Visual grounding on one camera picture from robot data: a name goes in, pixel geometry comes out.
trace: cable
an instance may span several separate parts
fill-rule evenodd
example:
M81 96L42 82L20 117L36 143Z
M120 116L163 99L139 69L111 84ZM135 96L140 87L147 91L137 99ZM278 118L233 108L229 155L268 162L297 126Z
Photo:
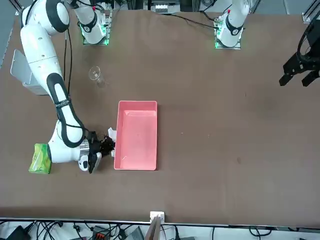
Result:
M130 228L132 226L133 226L133 224L130 224L129 226L125 227L123 230L125 231L125 230L127 230L128 228Z
M178 231L178 228L177 228L176 225L174 226L174 229L175 229L175 238L174 238L174 240L180 240L179 231Z
M80 227L78 225L76 225L76 223L73 223L73 229L75 229L76 233L78 234L80 239L83 239L83 237L80 235Z
M67 53L67 38L64 40L64 56L63 56L63 81L66 80L66 53Z
M95 228L93 226L89 226L86 222L84 222L84 224L87 226L88 229L90 229L91 232L94 231Z
M253 228L254 230L256 230L257 234L254 234L254 233L252 232L252 228ZM269 236L269 235L271 234L272 230L270 229L269 232L260 234L260 232L259 232L259 230L258 230L258 228L257 228L256 226L249 226L249 232L251 233L251 235L253 235L253 236L255 236L255 237L258 237L259 240L261 240L261 237Z
M41 222L41 225L43 226L44 229L46 229L46 232L44 234L44 237L43 237L43 240L45 240L47 238L47 235L49 235L50 239L51 240L55 240L54 237L51 235L50 233L50 229L52 228L53 225L55 224L52 224L50 227L48 227L48 225L45 223L45 222Z
M177 18L180 18L180 19L187 20L187 21L189 21L189 22L192 22L192 23L194 23L194 24L200 25L200 26L202 26L202 27L207 27L207 28L219 30L219 28L216 27L216 26L210 26L210 25L207 25L207 24L203 24L203 23L201 23L201 22L197 22L197 21L191 20L191 19L186 18L186 17L183 17L183 16L174 15L174 14L168 14L168 15L169 15L169 16L174 16L174 17L177 17Z
M39 237L41 236L41 234L44 232L44 230L46 230L45 228L43 228L42 229L42 231L40 232L40 234L39 234L39 227L40 227L40 224L42 223L42 221L40 221L39 222L39 224L38 224L38 226L37 226L37 228L36 228L36 240L38 240L39 239Z
M163 234L164 234L164 238L165 238L165 240L167 240L167 235L166 235L166 231L164 229L164 226L161 225L161 228L162 228L162 231L163 231Z
M57 114L56 116L57 116L58 120L61 122L61 124L64 124L64 125L66 125L66 126L68 126L68 127L71 127L71 128L83 129L83 130L87 131L88 133L90 132L90 131L88 130L88 128L85 128L84 126L70 125L70 124L68 124L68 123L66 123L66 122L62 122L61 119L60 119L60 117L58 116L58 114Z
M96 7L96 6L98 6L99 8L101 8L101 10L105 10L100 4L94 4L94 5L91 5L91 4L88 4L88 3L84 3L83 1L81 1L81 0L76 0L77 2L79 2L79 3L81 3L81 4L83 4L83 5L86 5L86 6L89 6L89 7Z
M121 224L116 224L115 226L113 226L113 227L111 228L111 225L109 224L109 231L108 231L108 233L107 233L105 236L106 236L106 237L109 237L109 238L114 237L117 232L115 232L114 235L111 235L111 232L113 231L113 229L115 229L115 228L117 228L117 227L120 227L120 226L121 226ZM101 231L96 232L95 234L99 234L99 233L102 233L102 232L105 232L105 231L106 231L106 229L103 229L103 230L101 230Z
M30 230L34 227L34 225L36 224L37 221L33 221L32 223L30 223L28 226L26 226L24 228L24 231L26 231L27 233L30 232Z
M24 24L24 25L27 25L27 23L28 23L28 21L29 21L29 16L30 16L31 10L32 10L32 8L34 7L34 5L37 3L37 1L38 1L38 0L34 0L34 1L32 2L32 4L30 5L29 10L28 10L28 12L27 12L27 14L26 14L26 17L25 17L25 24Z
M208 16L208 14L206 14L204 11L200 11L208 20L210 20L210 21L215 21L215 19L214 18L211 18L211 17L209 17Z
M290 232L299 232L300 228L296 227L296 230L292 229L291 227L288 227Z
M223 10L223 13L225 13L231 6L232 4L230 4L225 10Z
M215 229L216 229L216 227L213 227L213 228L212 228L212 236L211 236L211 240L214 240L214 233L215 233Z
M70 72L69 72L69 82L68 82L68 94L70 94L70 83L71 83L71 72L72 72L72 44L71 44L69 28L67 29L67 31L68 31L68 37L69 37L69 43L70 43Z
M213 0L213 2L212 2L211 4L209 4L204 10L202 10L202 11L200 11L200 12L205 12L207 9L213 7L217 1L218 1L218 0Z
M11 0L9 0L9 2L10 2L11 5L15 8L15 10L19 13L20 11L19 11L18 8L16 7L16 5L14 5L14 3L13 3Z

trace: green snack bag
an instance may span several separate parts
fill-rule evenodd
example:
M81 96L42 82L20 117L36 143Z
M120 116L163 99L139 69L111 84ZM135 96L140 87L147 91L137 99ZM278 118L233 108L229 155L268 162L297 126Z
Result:
M34 154L32 163L29 167L30 173L49 174L51 169L51 160L47 152L47 144L36 143L34 145Z

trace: brown tabletop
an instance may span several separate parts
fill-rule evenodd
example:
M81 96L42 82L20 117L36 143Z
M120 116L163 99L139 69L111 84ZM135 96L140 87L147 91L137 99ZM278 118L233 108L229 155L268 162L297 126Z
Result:
M0 70L0 216L148 221L164 211L174 223L320 227L320 82L278 82L301 16L249 15L242 50L215 50L212 29L143 10L114 17L109 46L83 46L71 19L76 114L102 134L116 128L120 100L157 101L158 168L114 170L106 157L96 174L77 162L28 172L56 110L10 75L17 20ZM63 68L64 34L53 42ZM67 76L69 63L68 50ZM105 88L88 78L92 66Z

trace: white object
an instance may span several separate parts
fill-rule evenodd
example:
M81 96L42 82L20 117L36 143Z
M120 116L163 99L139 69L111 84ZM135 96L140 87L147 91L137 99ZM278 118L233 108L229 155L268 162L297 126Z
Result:
M40 24L50 36L53 36L59 33L59 31L55 29L55 27L53 26L54 24L51 23L51 21L49 20L46 4L47 4L47 0L38 0L38 2L31 9L27 24L31 24L31 25ZM27 17L29 8L30 6L26 7L22 12L23 25L26 24L26 17ZM59 19L56 19L55 22L57 20L60 20L63 24L67 26L66 27L67 29L70 23L70 17L69 17L67 8L65 7L65 5L59 2L56 5L56 12Z
M113 130L112 127L110 127L108 129L108 135L109 137L112 139L112 141L116 142L117 139L117 131ZM116 147L114 147L114 150L111 151L111 157L115 157L116 156Z
M230 13L222 16L222 29L217 36L223 45L232 48L238 43L249 10L248 0L232 0Z
M37 86L41 86L56 105L60 120L56 122L52 137L48 142L48 154L53 163L78 161L81 170L89 169L90 144L84 138L84 129L77 118L64 84L58 57L51 41L52 35L62 33L69 27L69 14L61 2L39 0L30 11L30 6L22 13L20 36L25 59L22 58L23 69L27 79L34 77ZM16 74L20 81L24 78ZM102 158L100 152L96 153L97 168Z
M65 145L61 137L61 122L57 121L48 143L53 163L67 163L78 160L80 157L80 146L71 148Z
M164 211L151 211L150 212L150 223L154 218L160 218L161 224L165 224L165 212Z
M90 0L82 0L83 3L91 5ZM89 44L97 44L107 33L103 31L102 26L105 24L106 15L99 10L94 11L91 6L77 2L78 8L74 9L76 17L80 22L80 27L85 40Z
M116 142L117 139L117 130L113 130L112 127L108 129L108 135L112 139L112 141Z

